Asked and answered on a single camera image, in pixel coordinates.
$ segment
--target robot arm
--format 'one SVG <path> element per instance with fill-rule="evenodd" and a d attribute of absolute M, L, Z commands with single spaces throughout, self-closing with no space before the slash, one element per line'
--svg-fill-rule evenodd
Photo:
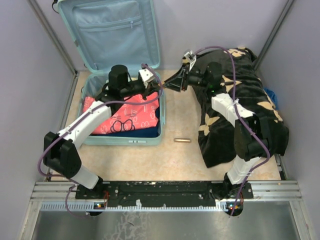
<path fill-rule="evenodd" d="M 207 90 L 220 88 L 220 81 L 216 79 L 222 78 L 221 65 L 217 62 L 210 62 L 204 73 L 190 72 L 196 62 L 196 57 L 192 51 L 188 51 L 182 59 L 180 70 L 166 80 L 163 86 L 177 92 L 187 90 L 188 86 L 203 87 Z M 142 94 L 143 98 L 146 98 L 160 89 L 158 83 L 153 82 L 152 72 L 147 69 L 139 71 L 137 80 L 129 81 L 129 78 L 130 75 L 125 66 L 113 66 L 109 73 L 108 83 L 103 86 L 92 106 L 71 125 L 58 133 L 49 132 L 44 138 L 44 148 L 47 149 L 59 136 L 68 133 L 47 152 L 43 163 L 66 178 L 92 190 L 93 193 L 97 193 L 96 196 L 99 196 L 99 193 L 103 191 L 103 180 L 82 166 L 77 149 L 97 126 L 117 112 L 124 104 L 123 101 L 126 97 Z M 250 173 L 252 166 L 261 157 L 265 157 L 265 151 L 261 145 L 238 120 L 234 105 L 236 104 L 240 116 L 268 149 L 271 147 L 270 131 L 265 117 L 257 116 L 238 102 L 234 103 L 228 94 L 218 94 L 212 97 L 211 104 L 215 111 L 221 113 L 234 126 L 234 148 L 237 155 L 232 168 L 226 173 L 223 181 L 225 189 L 220 196 L 225 198 L 239 187 L 239 184 Z"/>
<path fill-rule="evenodd" d="M 127 67 L 116 65 L 112 67 L 108 79 L 87 111 L 66 128 L 58 133 L 49 132 L 44 138 L 44 149 L 47 149 L 59 136 L 65 135 L 48 151 L 43 163 L 90 190 L 103 180 L 82 165 L 77 149 L 94 129 L 117 112 L 126 97 L 142 94 L 146 98 L 159 90 L 158 84 L 153 82 L 153 74 L 146 68 L 139 71 L 137 80 L 129 81 Z"/>
<path fill-rule="evenodd" d="M 197 56 L 188 50 L 182 58 L 182 67 L 164 82 L 164 87 L 177 92 L 186 91 L 188 86 L 202 87 L 211 91 L 219 89 L 221 87 L 222 66 L 218 62 L 209 62 L 204 73 L 200 73 L 198 70 L 191 71 L 196 60 Z M 256 133 L 268 149 L 271 148 L 269 125 L 265 117 L 257 116 L 254 112 L 247 110 L 237 100 L 234 102 L 227 93 L 212 97 L 212 109 L 223 115 L 234 127 L 236 157 L 232 168 L 225 175 L 224 182 L 227 188 L 222 195 L 228 195 L 232 189 L 239 186 L 245 177 L 250 174 L 250 170 L 256 162 L 261 157 L 266 157 L 265 150 L 239 121 L 235 105 L 245 123 Z"/>

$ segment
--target suitcase lid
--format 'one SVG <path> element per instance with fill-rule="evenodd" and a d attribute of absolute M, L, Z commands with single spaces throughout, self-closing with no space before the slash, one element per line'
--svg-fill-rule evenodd
<path fill-rule="evenodd" d="M 60 0 L 58 10 L 92 73 L 160 65 L 152 0 Z"/>

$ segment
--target metal floor panel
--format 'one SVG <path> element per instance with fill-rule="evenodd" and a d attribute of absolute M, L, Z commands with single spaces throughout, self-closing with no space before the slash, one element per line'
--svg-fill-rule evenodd
<path fill-rule="evenodd" d="M 245 202 L 224 212 L 104 212 L 90 219 L 40 211 L 33 240 L 298 240 L 289 202 Z"/>

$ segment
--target light blue suitcase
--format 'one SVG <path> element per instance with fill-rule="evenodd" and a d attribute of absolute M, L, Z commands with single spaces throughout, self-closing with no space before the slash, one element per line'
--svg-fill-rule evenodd
<path fill-rule="evenodd" d="M 152 0 L 60 0 L 59 13 L 92 72 L 85 82 L 77 116 L 84 99 L 95 97 L 108 81 L 111 67 L 125 65 L 137 77 L 141 63 L 153 69 L 160 65 L 159 42 Z M 157 137 L 89 136 L 87 145 L 143 145 L 161 142 L 166 121 L 166 101 L 159 100 Z"/>

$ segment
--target small metal tube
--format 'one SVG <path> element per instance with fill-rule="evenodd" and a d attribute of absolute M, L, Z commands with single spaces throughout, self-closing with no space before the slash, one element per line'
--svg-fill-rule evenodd
<path fill-rule="evenodd" d="M 176 143 L 191 143 L 191 139 L 190 138 L 174 138 L 174 141 Z"/>

